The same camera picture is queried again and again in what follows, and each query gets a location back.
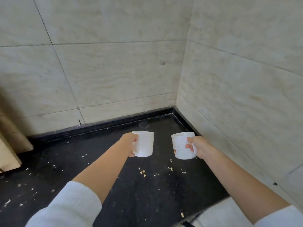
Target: beige wooden object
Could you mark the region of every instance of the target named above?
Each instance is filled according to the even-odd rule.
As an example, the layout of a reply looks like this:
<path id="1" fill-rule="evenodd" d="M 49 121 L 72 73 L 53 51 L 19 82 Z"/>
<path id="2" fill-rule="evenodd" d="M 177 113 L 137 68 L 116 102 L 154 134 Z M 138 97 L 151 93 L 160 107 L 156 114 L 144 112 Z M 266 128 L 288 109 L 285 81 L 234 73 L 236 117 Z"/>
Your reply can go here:
<path id="1" fill-rule="evenodd" d="M 21 166 L 21 161 L 0 133 L 0 168 L 8 171 Z"/>
<path id="2" fill-rule="evenodd" d="M 13 122 L 0 110 L 0 131 L 15 153 L 32 150 L 34 147 Z"/>

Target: person's left hand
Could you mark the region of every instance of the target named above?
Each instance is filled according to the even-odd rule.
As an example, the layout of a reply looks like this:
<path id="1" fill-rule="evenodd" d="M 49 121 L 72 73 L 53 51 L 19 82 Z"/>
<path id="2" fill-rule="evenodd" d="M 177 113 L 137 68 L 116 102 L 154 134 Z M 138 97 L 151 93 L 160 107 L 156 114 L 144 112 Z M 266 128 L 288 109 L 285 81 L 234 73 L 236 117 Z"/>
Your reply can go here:
<path id="1" fill-rule="evenodd" d="M 128 151 L 128 156 L 129 157 L 134 157 L 134 153 L 133 153 L 133 142 L 137 141 L 137 134 L 134 134 L 132 132 L 129 133 L 125 133 L 124 135 L 122 135 L 122 137 L 120 138 L 121 141 L 123 141 L 126 145 L 126 149 Z"/>

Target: hand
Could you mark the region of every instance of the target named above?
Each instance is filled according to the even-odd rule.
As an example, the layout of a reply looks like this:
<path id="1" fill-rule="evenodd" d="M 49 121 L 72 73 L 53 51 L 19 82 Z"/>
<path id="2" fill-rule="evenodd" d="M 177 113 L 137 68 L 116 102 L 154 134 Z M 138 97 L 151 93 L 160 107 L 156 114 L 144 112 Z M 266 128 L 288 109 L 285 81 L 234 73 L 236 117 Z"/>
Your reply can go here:
<path id="1" fill-rule="evenodd" d="M 190 144 L 186 144 L 186 148 L 190 148 L 191 151 L 194 151 L 192 144 L 198 149 L 197 156 L 200 159 L 203 159 L 205 157 L 205 150 L 207 148 L 213 147 L 204 137 L 202 136 L 195 136 L 195 137 L 187 137 L 187 141 L 190 142 Z"/>
<path id="2" fill-rule="evenodd" d="M 122 135 L 122 137 L 120 138 L 120 141 L 122 141 L 126 147 L 126 150 L 128 151 L 128 156 L 129 157 L 134 157 L 133 154 L 133 142 L 137 141 L 137 134 L 134 134 L 132 132 L 130 133 L 125 133 L 124 135 Z"/>

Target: black baseboard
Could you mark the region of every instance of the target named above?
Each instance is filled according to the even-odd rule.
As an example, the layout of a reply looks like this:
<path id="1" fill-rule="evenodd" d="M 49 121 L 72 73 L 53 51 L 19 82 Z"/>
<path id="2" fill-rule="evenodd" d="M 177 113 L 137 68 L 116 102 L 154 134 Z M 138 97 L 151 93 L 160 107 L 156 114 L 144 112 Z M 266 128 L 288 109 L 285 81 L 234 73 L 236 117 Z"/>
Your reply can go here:
<path id="1" fill-rule="evenodd" d="M 147 111 L 145 113 L 135 114 L 127 117 L 116 118 L 110 121 L 104 121 L 97 124 L 82 125 L 76 127 L 75 129 L 62 130 L 56 133 L 46 133 L 39 136 L 32 136 L 28 137 L 28 140 L 34 145 L 34 147 L 38 147 L 40 145 L 45 145 L 49 142 L 59 141 L 89 132 L 94 132 L 102 129 L 111 128 L 114 126 L 137 122 L 144 119 L 155 118 L 168 114 L 172 114 L 172 116 L 174 116 L 187 131 L 194 131 L 193 128 L 184 120 L 183 116 L 181 116 L 175 108 L 170 107 L 160 110 Z"/>

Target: white mug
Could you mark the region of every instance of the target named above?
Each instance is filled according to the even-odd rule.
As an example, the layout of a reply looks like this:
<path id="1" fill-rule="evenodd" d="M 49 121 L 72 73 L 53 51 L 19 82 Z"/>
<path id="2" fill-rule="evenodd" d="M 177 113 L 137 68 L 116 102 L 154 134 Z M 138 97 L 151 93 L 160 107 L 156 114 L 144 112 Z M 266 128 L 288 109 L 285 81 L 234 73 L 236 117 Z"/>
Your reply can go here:
<path id="1" fill-rule="evenodd" d="M 133 153 L 138 157 L 148 157 L 152 155 L 154 148 L 154 133 L 150 131 L 132 131 L 137 134 L 137 141 L 133 142 Z"/>
<path id="2" fill-rule="evenodd" d="M 178 159 L 192 159 L 197 156 L 197 148 L 192 145 L 194 151 L 191 151 L 190 148 L 186 148 L 186 144 L 190 144 L 187 141 L 187 137 L 194 137 L 194 132 L 181 132 L 172 135 L 172 145 L 174 147 L 174 153 Z"/>

